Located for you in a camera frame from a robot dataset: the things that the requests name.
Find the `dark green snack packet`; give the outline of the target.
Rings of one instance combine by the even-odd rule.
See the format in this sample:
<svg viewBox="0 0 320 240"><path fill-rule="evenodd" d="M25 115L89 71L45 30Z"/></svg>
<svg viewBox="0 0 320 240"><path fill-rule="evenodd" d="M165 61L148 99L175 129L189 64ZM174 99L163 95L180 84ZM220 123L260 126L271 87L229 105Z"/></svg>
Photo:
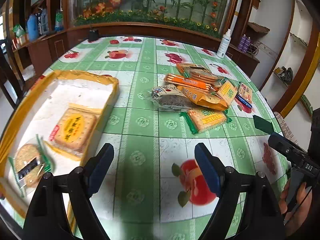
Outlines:
<svg viewBox="0 0 320 240"><path fill-rule="evenodd" d="M253 121L254 121L254 126L256 129L267 133L267 134L272 134L274 132L274 128L271 122L257 116L253 115Z"/></svg>

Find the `round cracker pack green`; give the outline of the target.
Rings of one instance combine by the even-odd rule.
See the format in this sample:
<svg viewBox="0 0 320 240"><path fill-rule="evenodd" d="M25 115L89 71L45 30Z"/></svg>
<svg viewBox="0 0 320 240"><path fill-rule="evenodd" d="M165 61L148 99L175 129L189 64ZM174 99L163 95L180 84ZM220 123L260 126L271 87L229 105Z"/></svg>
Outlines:
<svg viewBox="0 0 320 240"><path fill-rule="evenodd" d="M34 191L45 173L54 170L54 163L38 134L21 146L13 157L9 157L9 163L22 198Z"/></svg>

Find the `blue Hokkaido cracker pack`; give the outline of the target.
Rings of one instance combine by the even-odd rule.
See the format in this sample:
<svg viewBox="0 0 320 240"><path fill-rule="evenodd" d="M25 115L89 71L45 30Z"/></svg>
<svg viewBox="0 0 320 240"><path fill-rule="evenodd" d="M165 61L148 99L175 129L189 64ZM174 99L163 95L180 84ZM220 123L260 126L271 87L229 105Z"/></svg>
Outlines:
<svg viewBox="0 0 320 240"><path fill-rule="evenodd" d="M236 98L248 108L252 108L253 90L243 82L239 83L238 93Z"/></svg>

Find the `yellow green square cracker pack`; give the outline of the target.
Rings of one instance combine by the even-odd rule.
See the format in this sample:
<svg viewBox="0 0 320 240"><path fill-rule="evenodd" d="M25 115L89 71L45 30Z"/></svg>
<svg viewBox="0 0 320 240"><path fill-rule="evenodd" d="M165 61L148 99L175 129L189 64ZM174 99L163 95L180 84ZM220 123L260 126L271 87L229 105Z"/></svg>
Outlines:
<svg viewBox="0 0 320 240"><path fill-rule="evenodd" d="M230 106L237 93L237 88L231 83L231 81L226 80L216 94L226 102L227 106Z"/></svg>

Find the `yellow oval label cracker pack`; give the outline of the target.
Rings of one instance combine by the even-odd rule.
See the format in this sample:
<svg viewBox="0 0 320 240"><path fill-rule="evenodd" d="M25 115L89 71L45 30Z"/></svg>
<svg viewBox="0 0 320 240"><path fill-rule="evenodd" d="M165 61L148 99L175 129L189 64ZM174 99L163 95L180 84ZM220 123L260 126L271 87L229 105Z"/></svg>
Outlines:
<svg viewBox="0 0 320 240"><path fill-rule="evenodd" d="M55 153L81 161L103 110L69 103L45 144Z"/></svg>

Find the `Weidan green cracker pack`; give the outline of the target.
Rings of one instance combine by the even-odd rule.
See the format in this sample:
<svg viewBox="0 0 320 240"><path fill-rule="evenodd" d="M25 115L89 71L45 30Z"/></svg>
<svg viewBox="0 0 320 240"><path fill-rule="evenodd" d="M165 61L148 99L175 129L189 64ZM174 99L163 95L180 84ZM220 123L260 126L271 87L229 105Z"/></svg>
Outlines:
<svg viewBox="0 0 320 240"><path fill-rule="evenodd" d="M199 134L232 122L227 113L228 110L217 111L199 107L182 111L180 116L186 121L191 133Z"/></svg>

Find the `orange cheese snack bag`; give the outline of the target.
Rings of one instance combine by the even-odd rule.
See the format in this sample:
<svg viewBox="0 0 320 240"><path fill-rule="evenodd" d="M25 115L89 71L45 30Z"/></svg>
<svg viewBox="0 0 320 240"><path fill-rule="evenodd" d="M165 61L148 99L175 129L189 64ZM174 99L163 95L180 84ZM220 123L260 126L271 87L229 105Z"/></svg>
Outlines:
<svg viewBox="0 0 320 240"><path fill-rule="evenodd" d="M229 107L225 100L220 97L207 94L195 88L178 85L177 89L179 89L191 102L198 106L218 111L224 111Z"/></svg>

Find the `brown sandwich cracker pack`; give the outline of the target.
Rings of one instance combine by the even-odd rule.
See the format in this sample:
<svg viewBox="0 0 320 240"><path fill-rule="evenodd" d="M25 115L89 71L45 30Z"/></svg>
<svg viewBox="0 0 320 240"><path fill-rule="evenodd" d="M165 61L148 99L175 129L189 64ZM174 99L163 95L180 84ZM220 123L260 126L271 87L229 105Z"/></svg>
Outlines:
<svg viewBox="0 0 320 240"><path fill-rule="evenodd" d="M223 76L213 74L207 67L200 64L177 63L176 68L184 77L211 85L224 79Z"/></svg>

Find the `dark seaweed snack pack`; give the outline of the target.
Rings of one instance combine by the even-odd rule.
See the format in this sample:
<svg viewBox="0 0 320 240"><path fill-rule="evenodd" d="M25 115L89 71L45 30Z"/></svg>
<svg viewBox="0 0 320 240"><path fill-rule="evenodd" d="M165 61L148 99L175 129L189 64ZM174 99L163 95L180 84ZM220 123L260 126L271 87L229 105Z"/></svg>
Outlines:
<svg viewBox="0 0 320 240"><path fill-rule="evenodd" d="M196 107L174 84L153 87L149 99L163 110L186 111Z"/></svg>

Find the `long orange wafer pack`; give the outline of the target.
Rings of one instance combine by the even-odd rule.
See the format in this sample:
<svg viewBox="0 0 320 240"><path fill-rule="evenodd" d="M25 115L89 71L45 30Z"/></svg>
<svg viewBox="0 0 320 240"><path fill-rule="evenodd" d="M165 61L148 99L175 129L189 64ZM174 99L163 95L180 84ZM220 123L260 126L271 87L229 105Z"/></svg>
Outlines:
<svg viewBox="0 0 320 240"><path fill-rule="evenodd" d="M175 85L181 85L185 87L195 88L204 92L209 92L211 86L208 83L197 81L190 78L185 78L180 75L167 74L164 78L164 81L167 83L172 83Z"/></svg>

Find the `purple bottle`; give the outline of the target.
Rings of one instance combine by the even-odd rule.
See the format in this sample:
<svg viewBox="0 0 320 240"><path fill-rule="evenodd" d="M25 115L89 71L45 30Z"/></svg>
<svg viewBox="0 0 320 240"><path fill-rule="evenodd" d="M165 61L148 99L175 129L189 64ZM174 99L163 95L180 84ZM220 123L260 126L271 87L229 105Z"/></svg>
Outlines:
<svg viewBox="0 0 320 240"><path fill-rule="evenodd" d="M239 44L238 44L238 49L239 49L240 51L243 50L243 47L244 47L245 42L246 42L246 39L247 39L247 37L246 37L245 34L242 35L242 37L240 38L240 41L239 41Z"/></svg>
<svg viewBox="0 0 320 240"><path fill-rule="evenodd" d="M246 39L244 41L244 45L242 47L242 51L244 53L246 53L248 51L250 45L251 45L251 38L250 37L246 37Z"/></svg>

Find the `dark wooden chair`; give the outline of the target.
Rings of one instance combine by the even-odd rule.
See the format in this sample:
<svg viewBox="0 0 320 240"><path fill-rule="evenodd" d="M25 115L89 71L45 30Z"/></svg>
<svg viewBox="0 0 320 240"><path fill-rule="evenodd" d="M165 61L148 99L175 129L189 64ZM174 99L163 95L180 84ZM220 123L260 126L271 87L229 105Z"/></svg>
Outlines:
<svg viewBox="0 0 320 240"><path fill-rule="evenodd" d="M16 72L17 75L14 73L13 68L5 58L3 49L1 48L1 91L13 109L17 108L37 78L36 74L32 74L29 79L25 80L19 69L16 70ZM6 82L11 85L16 97L11 96L5 86Z"/></svg>

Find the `wooden side cabinet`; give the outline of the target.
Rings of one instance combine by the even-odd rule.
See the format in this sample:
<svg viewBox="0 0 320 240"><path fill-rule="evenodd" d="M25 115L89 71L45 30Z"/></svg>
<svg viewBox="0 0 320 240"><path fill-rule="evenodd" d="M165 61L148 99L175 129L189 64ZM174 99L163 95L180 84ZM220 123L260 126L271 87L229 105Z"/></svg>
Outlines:
<svg viewBox="0 0 320 240"><path fill-rule="evenodd" d="M21 71L32 64L36 75L40 76L68 50L67 32L60 31L54 35L26 43L21 48L13 50L13 53Z"/></svg>

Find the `floral glass partition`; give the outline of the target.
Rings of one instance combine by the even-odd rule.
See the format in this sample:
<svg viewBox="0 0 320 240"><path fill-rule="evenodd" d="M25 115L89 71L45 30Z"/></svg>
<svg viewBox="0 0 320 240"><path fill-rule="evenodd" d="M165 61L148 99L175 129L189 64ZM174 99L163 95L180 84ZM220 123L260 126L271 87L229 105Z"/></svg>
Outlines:
<svg viewBox="0 0 320 240"><path fill-rule="evenodd" d="M155 23L219 37L230 3L230 0L68 0L68 22L71 26Z"/></svg>

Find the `blue thermos jug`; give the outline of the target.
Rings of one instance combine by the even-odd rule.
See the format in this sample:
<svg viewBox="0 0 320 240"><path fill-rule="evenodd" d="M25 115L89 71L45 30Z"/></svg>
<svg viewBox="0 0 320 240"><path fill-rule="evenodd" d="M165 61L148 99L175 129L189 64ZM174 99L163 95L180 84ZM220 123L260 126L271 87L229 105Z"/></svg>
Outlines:
<svg viewBox="0 0 320 240"><path fill-rule="evenodd" d="M27 20L27 29L30 42L33 42L39 38L37 17L33 14L31 14Z"/></svg>

